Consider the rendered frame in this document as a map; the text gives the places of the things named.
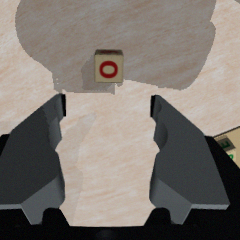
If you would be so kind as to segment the tan square mat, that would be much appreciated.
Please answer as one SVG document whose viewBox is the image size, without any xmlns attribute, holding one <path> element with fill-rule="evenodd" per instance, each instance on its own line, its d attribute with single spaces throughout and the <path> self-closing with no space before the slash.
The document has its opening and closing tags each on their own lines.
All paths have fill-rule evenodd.
<svg viewBox="0 0 240 240">
<path fill-rule="evenodd" d="M 240 168 L 240 126 L 228 130 L 219 135 L 213 136 L 213 138 L 218 141 L 228 137 L 233 145 L 236 147 L 236 165 Z"/>
</svg>

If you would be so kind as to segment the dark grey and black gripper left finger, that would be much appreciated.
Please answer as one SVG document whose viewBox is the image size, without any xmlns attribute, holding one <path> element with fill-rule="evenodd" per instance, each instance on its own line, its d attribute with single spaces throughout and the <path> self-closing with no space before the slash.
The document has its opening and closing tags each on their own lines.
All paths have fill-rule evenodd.
<svg viewBox="0 0 240 240">
<path fill-rule="evenodd" d="M 63 204 L 65 182 L 55 150 L 65 116 L 66 94 L 59 93 L 0 136 L 0 233 L 42 224 L 45 209 Z"/>
</svg>

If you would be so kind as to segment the beige letter block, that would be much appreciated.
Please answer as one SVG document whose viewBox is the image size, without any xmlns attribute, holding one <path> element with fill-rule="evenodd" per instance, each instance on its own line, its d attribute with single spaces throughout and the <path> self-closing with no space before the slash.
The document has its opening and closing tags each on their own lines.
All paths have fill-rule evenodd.
<svg viewBox="0 0 240 240">
<path fill-rule="evenodd" d="M 230 141 L 228 137 L 216 141 L 223 150 L 230 156 L 230 158 L 235 162 L 236 161 L 236 147 Z"/>
<path fill-rule="evenodd" d="M 123 63 L 122 50 L 97 49 L 94 54 L 94 82 L 122 83 Z"/>
</svg>

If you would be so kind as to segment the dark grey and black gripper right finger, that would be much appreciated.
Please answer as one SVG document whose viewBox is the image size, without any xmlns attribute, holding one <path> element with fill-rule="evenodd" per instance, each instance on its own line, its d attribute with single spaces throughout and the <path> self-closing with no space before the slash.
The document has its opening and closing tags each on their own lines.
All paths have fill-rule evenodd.
<svg viewBox="0 0 240 240">
<path fill-rule="evenodd" d="M 150 179 L 150 202 L 170 211 L 171 224 L 240 240 L 240 168 L 212 136 L 160 95 L 151 95 L 150 117 L 160 150 Z"/>
</svg>

